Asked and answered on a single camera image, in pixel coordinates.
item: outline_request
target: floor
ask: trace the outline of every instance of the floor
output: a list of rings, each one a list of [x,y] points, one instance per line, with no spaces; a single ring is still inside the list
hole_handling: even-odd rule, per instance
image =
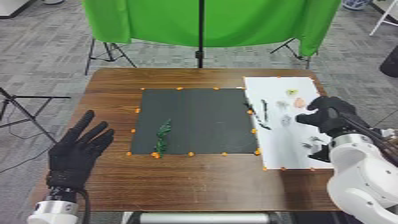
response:
[[[398,109],[398,80],[379,72],[379,65],[398,44],[398,29],[383,25],[374,37],[369,36],[381,14],[372,8],[363,12],[340,9],[330,35],[314,58],[315,71],[330,95],[358,106],[360,114],[372,125]],[[35,3],[22,15],[0,20],[0,86],[13,94],[72,96],[56,100],[44,111],[40,123],[61,137],[74,109],[84,94],[91,76],[84,76],[84,66],[91,42],[81,0],[68,0],[59,6]],[[207,67],[218,68],[305,68],[287,49],[274,55],[280,44],[219,48],[207,50]],[[123,47],[139,67],[195,67],[195,48],[136,41]],[[125,60],[107,64],[95,61],[91,72],[102,66],[129,66]],[[42,100],[22,101],[36,110]],[[8,110],[6,122],[22,117]],[[378,125],[398,127],[398,114]],[[38,134],[26,123],[0,129],[0,170],[35,157],[47,150],[45,136],[20,139]],[[29,195],[36,181],[44,178],[47,154],[17,169],[0,173],[0,217],[4,224],[26,223],[33,205]],[[93,223],[118,223],[122,214],[95,215]]]

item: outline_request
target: green plastic object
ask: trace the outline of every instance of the green plastic object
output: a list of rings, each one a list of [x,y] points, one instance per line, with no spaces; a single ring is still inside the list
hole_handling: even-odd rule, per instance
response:
[[[166,121],[164,125],[161,126],[159,133],[157,133],[159,142],[157,142],[157,146],[155,146],[155,151],[159,152],[161,158],[164,158],[164,153],[168,150],[166,137],[168,137],[170,132],[171,132],[171,119]]]
[[[207,0],[205,46],[235,47],[301,40],[319,50],[342,0]],[[95,38],[132,38],[198,46],[200,0],[84,0]]]

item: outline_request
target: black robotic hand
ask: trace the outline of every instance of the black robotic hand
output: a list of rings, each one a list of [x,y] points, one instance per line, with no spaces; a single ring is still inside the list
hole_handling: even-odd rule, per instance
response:
[[[97,159],[115,141],[115,130],[109,129],[104,132],[109,127],[106,121],[81,137],[93,119],[95,111],[90,110],[75,127],[68,130],[63,140],[51,149],[49,187],[84,190]]]
[[[338,137],[347,131],[356,130],[347,119],[370,128],[358,116],[356,107],[338,97],[319,97],[308,106],[308,110],[317,109],[319,111],[312,115],[301,114],[296,119],[299,123],[317,126],[321,133],[328,133],[331,137]]]

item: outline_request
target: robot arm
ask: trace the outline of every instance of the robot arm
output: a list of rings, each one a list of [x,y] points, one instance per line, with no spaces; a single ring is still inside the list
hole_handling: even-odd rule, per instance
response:
[[[36,205],[36,211],[28,220],[29,224],[77,224],[79,193],[86,198],[88,214],[84,224],[90,223],[86,182],[97,159],[115,141],[115,130],[109,129],[106,131],[109,127],[107,122],[102,122],[83,135],[93,119],[95,111],[88,111],[75,127],[70,129],[67,136],[51,149],[51,172],[47,176],[51,194],[45,201]]]
[[[317,126],[333,137],[328,147],[335,165],[328,184],[333,202],[365,224],[398,224],[398,216],[388,210],[398,204],[397,158],[386,154],[383,136],[376,139],[356,107],[340,98],[321,97],[308,109],[319,111],[299,115],[298,122]]]
[[[328,191],[335,204],[365,224],[397,224],[398,216],[386,208],[398,204],[398,168],[363,134],[342,135],[330,147],[335,176]]]
[[[44,201],[36,205],[29,224],[77,224],[79,204],[68,201]]]

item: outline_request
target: white sheet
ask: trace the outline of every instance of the white sheet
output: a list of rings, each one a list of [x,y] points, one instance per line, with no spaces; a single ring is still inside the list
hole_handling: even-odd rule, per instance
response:
[[[303,113],[312,113],[306,108],[294,106],[296,99],[301,97],[306,105],[321,96],[314,80],[308,77],[246,77],[246,95],[255,106],[257,113],[264,120],[264,104],[262,99],[269,104],[269,127],[262,128],[258,120],[253,116],[255,127],[258,129],[258,143],[264,151],[264,165],[269,169],[310,169],[333,168],[331,163],[326,163],[308,157],[321,150],[322,142],[314,142],[312,136],[317,136],[326,143],[331,138],[321,134],[319,128],[298,123],[296,116]],[[296,96],[287,94],[289,89],[298,89]],[[289,103],[289,108],[278,106],[278,101]],[[283,126],[283,117],[292,117],[289,126]],[[315,145],[314,149],[303,147],[303,143]]]

